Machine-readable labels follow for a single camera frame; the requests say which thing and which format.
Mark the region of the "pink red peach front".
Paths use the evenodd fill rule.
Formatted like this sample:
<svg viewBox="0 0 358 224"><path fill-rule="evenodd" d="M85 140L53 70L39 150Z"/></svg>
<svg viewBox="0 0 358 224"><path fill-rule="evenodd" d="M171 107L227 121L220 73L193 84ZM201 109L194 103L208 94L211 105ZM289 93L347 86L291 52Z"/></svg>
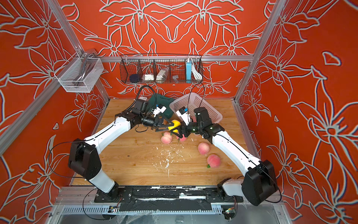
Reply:
<svg viewBox="0 0 358 224"><path fill-rule="evenodd" d="M221 159L216 154L211 154L207 157L207 167L208 168L218 168L221 165Z"/></svg>

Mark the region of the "white packet in basket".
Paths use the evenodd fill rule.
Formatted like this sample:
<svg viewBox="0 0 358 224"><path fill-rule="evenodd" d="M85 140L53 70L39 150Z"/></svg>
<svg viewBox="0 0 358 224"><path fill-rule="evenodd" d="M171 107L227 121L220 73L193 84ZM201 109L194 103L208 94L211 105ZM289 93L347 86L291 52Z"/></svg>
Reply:
<svg viewBox="0 0 358 224"><path fill-rule="evenodd" d="M143 81L145 82L150 82L150 81L154 81L155 80L155 77L154 77L154 74L144 74L142 76L142 79Z"/></svg>

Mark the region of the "light blue box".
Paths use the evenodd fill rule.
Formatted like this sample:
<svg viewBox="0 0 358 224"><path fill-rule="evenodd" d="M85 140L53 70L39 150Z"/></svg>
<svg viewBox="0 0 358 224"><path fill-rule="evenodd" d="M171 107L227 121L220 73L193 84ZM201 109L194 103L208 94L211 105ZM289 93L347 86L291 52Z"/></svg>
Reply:
<svg viewBox="0 0 358 224"><path fill-rule="evenodd" d="M191 83L192 76L192 61L191 59L186 60L186 83Z"/></svg>

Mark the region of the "dark round object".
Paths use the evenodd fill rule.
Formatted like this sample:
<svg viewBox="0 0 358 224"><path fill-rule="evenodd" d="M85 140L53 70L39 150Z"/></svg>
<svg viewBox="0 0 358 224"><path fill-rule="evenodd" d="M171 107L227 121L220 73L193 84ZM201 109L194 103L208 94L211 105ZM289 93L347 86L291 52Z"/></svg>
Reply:
<svg viewBox="0 0 358 224"><path fill-rule="evenodd" d="M129 81L131 83L139 83L141 81L141 77L139 76L139 74L131 74L129 76Z"/></svg>

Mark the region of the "pink peach centre left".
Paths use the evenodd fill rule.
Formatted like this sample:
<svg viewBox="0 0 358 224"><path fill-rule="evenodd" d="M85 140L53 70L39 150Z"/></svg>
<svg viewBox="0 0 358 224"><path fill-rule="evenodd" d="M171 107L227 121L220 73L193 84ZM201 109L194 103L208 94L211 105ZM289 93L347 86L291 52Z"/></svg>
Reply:
<svg viewBox="0 0 358 224"><path fill-rule="evenodd" d="M163 144L170 144L172 142L173 136L170 132L164 132L161 137L161 142Z"/></svg>

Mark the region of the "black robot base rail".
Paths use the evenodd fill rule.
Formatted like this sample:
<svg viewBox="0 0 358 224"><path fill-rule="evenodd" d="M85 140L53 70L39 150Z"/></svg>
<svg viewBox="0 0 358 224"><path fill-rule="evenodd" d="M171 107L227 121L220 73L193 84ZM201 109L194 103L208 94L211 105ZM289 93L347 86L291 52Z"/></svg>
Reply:
<svg viewBox="0 0 358 224"><path fill-rule="evenodd" d="M212 206L233 206L243 197L228 196L217 186L120 186L113 199L98 190L94 203L107 203L119 211L219 212Z"/></svg>

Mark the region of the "pink peach right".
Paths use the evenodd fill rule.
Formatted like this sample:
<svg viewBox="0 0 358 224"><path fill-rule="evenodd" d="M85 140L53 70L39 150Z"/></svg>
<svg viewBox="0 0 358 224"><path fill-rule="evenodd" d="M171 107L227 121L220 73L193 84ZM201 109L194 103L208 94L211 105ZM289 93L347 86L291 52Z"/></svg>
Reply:
<svg viewBox="0 0 358 224"><path fill-rule="evenodd" d="M204 142L201 142L199 145L198 145L198 152L201 154L201 155L206 155L208 154L210 151L210 146L207 144L207 143L204 143Z"/></svg>

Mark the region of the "yellow peach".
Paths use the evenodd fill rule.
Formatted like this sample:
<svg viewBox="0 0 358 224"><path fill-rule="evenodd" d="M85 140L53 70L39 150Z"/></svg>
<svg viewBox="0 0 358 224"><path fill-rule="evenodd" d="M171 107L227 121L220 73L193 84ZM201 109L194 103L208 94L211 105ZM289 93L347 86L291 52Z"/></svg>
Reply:
<svg viewBox="0 0 358 224"><path fill-rule="evenodd" d="M171 121L171 123L172 123L172 126L169 126L169 127L168 127L168 130L169 130L171 133L179 133L177 127L179 127L179 126L181 125L181 122L174 119L174 120Z"/></svg>

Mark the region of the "clear bag in basket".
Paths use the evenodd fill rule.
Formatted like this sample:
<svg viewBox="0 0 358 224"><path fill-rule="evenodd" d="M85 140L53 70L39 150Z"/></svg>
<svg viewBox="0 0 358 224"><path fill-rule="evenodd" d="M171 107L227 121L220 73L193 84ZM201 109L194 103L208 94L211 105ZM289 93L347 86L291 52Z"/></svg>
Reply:
<svg viewBox="0 0 358 224"><path fill-rule="evenodd" d="M169 68L161 69L156 76L156 83L163 84L166 81L168 74L169 74Z"/></svg>

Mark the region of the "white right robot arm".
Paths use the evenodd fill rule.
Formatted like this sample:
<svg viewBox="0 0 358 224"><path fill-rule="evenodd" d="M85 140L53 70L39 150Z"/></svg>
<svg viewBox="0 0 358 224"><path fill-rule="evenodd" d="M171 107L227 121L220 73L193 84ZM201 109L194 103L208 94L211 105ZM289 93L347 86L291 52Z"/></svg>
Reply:
<svg viewBox="0 0 358 224"><path fill-rule="evenodd" d="M192 133L200 135L220 149L241 171L243 179L227 179L219 184L225 195L243 197L258 206L279 191L273 164L268 160L261 161L235 142L220 124L212 122L206 108L194 110L195 121L185 108L176 114L183 121L171 130L172 133L180 138Z"/></svg>

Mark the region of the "clear plastic wall bin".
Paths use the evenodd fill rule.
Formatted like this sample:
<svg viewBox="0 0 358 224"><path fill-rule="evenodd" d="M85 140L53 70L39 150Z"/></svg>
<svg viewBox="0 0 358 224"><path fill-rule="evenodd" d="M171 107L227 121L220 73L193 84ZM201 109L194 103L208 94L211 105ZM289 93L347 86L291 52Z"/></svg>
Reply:
<svg viewBox="0 0 358 224"><path fill-rule="evenodd" d="M72 59L55 77L66 92L89 93L99 80L104 68L96 57Z"/></svg>

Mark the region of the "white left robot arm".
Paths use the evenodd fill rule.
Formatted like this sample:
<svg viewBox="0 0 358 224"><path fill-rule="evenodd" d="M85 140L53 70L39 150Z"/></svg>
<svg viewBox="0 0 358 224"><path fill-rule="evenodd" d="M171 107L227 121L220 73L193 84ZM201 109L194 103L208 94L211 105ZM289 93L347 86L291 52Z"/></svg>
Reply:
<svg viewBox="0 0 358 224"><path fill-rule="evenodd" d="M116 199L119 194L118 183L103 171L99 155L117 137L137 125L150 127L156 132L167 131L174 123L162 116L166 109L162 104L155 104L151 108L147 101L135 100L130 108L116 114L114 121L99 132L84 140L74 140L70 147L68 167L107 197Z"/></svg>

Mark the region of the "white plastic basket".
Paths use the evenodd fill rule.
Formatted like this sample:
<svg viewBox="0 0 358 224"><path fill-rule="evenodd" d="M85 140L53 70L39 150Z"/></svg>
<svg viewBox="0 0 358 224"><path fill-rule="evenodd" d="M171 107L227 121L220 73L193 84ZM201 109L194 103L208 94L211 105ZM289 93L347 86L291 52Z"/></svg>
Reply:
<svg viewBox="0 0 358 224"><path fill-rule="evenodd" d="M188 114L191 118L195 118L194 109L198 107L205 107L208 111L209 117L213 123L219 123L223 119L223 115L211 106L206 100L196 93L189 93L182 97L175 99L169 104L169 108L176 113L179 109L185 107L188 109Z"/></svg>

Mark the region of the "green plastic tool case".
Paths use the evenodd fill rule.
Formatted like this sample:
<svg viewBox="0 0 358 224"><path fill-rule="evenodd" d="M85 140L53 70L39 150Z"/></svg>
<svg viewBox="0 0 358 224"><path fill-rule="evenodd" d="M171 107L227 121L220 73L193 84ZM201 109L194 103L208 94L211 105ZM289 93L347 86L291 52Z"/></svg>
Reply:
<svg viewBox="0 0 358 224"><path fill-rule="evenodd" d="M174 114L174 112L169 107L172 102L174 102L173 98L156 93L154 96L149 98L148 107L151 109L156 109L157 106L164 106L166 110L162 113L163 116L166 118L171 118Z"/></svg>

